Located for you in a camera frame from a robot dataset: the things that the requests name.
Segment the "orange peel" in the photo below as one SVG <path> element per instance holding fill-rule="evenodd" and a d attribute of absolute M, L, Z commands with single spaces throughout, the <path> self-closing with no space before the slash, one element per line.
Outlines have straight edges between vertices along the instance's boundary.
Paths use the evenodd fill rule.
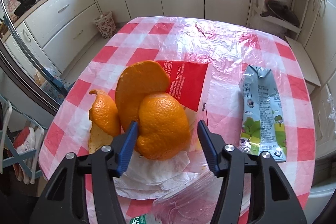
<path fill-rule="evenodd" d="M 188 149 L 190 125 L 183 106 L 167 89 L 170 79 L 156 61 L 146 60 L 127 67 L 120 75 L 114 97 L 92 89 L 94 102 L 88 151 L 96 152 L 137 122 L 135 150 L 149 160 L 169 160 Z"/>

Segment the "white tissue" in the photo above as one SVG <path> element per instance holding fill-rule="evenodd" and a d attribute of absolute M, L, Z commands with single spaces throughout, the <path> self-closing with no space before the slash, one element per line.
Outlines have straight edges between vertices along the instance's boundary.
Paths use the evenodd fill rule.
<path fill-rule="evenodd" d="M 199 176 L 185 171 L 189 163 L 185 151 L 164 161 L 149 160 L 134 151 L 126 172 L 113 179 L 116 192 L 133 200 L 149 200 L 183 189 Z"/>

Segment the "blue green milk carton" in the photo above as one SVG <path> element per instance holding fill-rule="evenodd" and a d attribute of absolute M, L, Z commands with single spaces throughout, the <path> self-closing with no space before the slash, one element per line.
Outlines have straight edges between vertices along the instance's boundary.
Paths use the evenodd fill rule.
<path fill-rule="evenodd" d="M 248 65 L 239 87 L 243 97 L 240 151 L 257 156 L 269 152 L 275 161 L 285 162 L 284 114 L 273 72 Z"/>

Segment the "clear plastic water bottle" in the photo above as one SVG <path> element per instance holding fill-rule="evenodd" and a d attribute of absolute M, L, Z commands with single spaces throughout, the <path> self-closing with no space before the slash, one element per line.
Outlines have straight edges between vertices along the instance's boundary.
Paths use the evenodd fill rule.
<path fill-rule="evenodd" d="M 150 212 L 127 223 L 210 223 L 222 182 L 222 178 L 207 170 L 185 186 L 155 200 Z"/>

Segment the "red snack wrapper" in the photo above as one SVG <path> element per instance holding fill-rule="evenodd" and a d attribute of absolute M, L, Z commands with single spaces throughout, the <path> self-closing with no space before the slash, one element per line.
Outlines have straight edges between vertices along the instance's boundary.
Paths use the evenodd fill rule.
<path fill-rule="evenodd" d="M 197 126 L 200 120 L 208 121 L 207 100 L 213 65 L 171 60 L 159 60 L 158 63 L 170 78 L 167 92 L 183 106 L 187 115 L 191 133 L 187 150 L 199 150 Z"/>

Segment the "blue white folding shelf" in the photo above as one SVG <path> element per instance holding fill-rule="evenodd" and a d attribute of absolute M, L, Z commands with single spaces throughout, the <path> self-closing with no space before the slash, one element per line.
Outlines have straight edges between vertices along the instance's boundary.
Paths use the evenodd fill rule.
<path fill-rule="evenodd" d="M 25 118 L 25 126 L 11 132 L 9 123 L 13 114 Z M 46 129 L 4 96 L 1 96 L 1 172 L 12 166 L 18 181 L 34 184 L 43 174 L 38 168 L 38 157 Z"/>

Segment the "small white stool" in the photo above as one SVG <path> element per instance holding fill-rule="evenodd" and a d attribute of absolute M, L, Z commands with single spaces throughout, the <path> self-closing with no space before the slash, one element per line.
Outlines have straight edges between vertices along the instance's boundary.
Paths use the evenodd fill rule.
<path fill-rule="evenodd" d="M 291 50 L 299 63 L 305 81 L 315 87 L 321 87 L 317 72 L 315 71 L 311 59 L 306 53 L 303 45 L 288 36 L 285 36 L 285 41 L 290 45 Z"/>

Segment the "floral waste basket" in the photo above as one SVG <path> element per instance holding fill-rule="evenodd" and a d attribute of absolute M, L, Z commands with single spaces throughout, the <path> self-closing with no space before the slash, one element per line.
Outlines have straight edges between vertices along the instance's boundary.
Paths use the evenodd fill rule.
<path fill-rule="evenodd" d="M 93 21 L 93 23 L 96 25 L 98 31 L 104 39 L 109 39 L 117 33 L 117 27 L 111 11 L 101 14 Z"/>

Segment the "black wok on rack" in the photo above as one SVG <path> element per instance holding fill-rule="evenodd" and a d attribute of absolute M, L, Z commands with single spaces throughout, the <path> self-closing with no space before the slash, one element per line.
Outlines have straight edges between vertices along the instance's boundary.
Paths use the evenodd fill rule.
<path fill-rule="evenodd" d="M 287 5 L 276 0 L 268 0 L 266 2 L 266 11 L 260 14 L 261 17 L 273 16 L 275 18 L 286 21 L 296 27 L 299 27 L 299 19 Z"/>

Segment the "white tiered storage rack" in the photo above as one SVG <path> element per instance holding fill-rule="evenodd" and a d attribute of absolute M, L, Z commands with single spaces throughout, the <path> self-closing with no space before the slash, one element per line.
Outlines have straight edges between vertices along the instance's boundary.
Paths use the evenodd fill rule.
<path fill-rule="evenodd" d="M 308 4 L 310 0 L 251 0 L 247 27 L 261 30 L 280 37 L 299 37 L 303 30 Z M 269 3 L 278 5 L 285 14 L 293 15 L 297 20 L 284 18 L 271 13 Z"/>

